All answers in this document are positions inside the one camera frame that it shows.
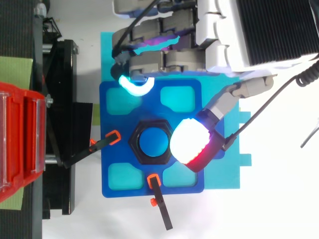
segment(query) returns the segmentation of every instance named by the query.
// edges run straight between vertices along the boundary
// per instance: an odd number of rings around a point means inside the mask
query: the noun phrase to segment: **black cable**
[[[226,138],[226,142],[224,145],[224,150],[227,150],[235,141],[237,136],[244,131],[264,110],[265,108],[293,81],[296,81],[296,83],[300,87],[305,87],[309,85],[310,83],[314,82],[319,78],[319,61],[314,63],[312,66],[310,66],[305,71],[301,72],[300,74],[292,77],[290,80],[288,80],[283,86],[279,88],[270,98],[267,100],[266,103],[264,103],[263,106],[235,133],[231,134],[228,138]]]
[[[319,131],[319,127],[316,128],[314,131],[311,132],[311,134],[308,136],[308,138],[303,142],[303,144],[300,146],[300,148],[303,148],[308,141]]]
[[[144,9],[144,11],[132,22],[132,24],[126,28],[126,31],[121,36],[118,43],[115,45],[112,51],[112,57],[115,58],[121,53],[121,45],[125,38],[128,36],[128,34],[133,30],[133,28],[138,24],[138,22],[145,17],[154,7],[159,3],[160,0],[154,0],[147,8]]]

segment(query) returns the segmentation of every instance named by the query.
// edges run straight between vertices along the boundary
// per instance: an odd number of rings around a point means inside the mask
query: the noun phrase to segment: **cyan glowing fingertip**
[[[195,119],[184,119],[170,139],[170,151],[181,163],[188,164],[209,143],[210,133]]]
[[[134,83],[132,83],[129,78],[125,76],[121,76],[119,78],[119,83],[132,96],[139,97],[139,96],[144,96],[151,91],[155,83],[155,78],[148,77],[144,85],[137,86]]]

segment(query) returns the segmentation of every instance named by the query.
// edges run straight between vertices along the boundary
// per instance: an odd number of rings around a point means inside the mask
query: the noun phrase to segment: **red plastic bin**
[[[45,98],[0,82],[0,202],[44,170]]]

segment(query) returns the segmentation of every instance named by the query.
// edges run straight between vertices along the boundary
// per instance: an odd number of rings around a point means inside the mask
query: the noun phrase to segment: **hexagonal nut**
[[[136,126],[135,130],[133,131],[130,139],[129,139],[129,146],[131,147],[136,159],[139,161],[140,164],[143,165],[163,165],[169,162],[171,158],[171,151],[170,148],[167,147],[167,150],[160,156],[151,157],[146,155],[140,146],[140,137],[142,133],[147,128],[159,128],[163,130],[167,137],[168,142],[170,142],[170,138],[173,133],[173,129],[170,126],[169,122],[165,119],[153,119],[153,120],[141,120],[138,125]]]

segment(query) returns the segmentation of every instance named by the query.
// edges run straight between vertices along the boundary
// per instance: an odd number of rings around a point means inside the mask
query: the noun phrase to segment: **orange clamp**
[[[160,177],[159,177],[159,175],[158,175],[157,173],[153,173],[153,174],[151,174],[151,175],[148,176],[148,184],[149,184],[149,187],[150,187],[151,189],[153,189],[152,184],[151,184],[151,178],[154,178],[154,177],[157,178],[158,183],[159,183],[159,186],[161,186],[161,182],[160,182]]]
[[[117,130],[109,132],[108,134],[105,135],[105,138],[107,138],[108,136],[110,136],[110,135],[112,135],[114,133],[116,134],[116,136],[118,138],[116,140],[114,140],[112,143],[110,143],[110,145],[114,145],[114,144],[116,144],[117,142],[119,142],[121,140],[121,134]]]
[[[153,207],[156,207],[156,206],[158,205],[158,203],[157,203],[157,201],[156,201],[155,198],[152,198],[152,199],[151,199],[151,205],[152,205]]]
[[[90,143],[91,143],[91,146],[96,144],[96,141],[94,139],[90,139]]]

